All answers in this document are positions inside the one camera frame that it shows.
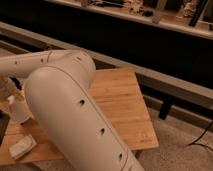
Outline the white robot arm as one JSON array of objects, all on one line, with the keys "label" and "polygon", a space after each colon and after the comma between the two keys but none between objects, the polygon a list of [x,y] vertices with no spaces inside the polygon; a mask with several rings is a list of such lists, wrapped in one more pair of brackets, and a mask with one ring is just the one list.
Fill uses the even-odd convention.
[{"label": "white robot arm", "polygon": [[0,76],[26,80],[26,103],[76,171],[145,171],[89,93],[96,67],[79,50],[0,57]]}]

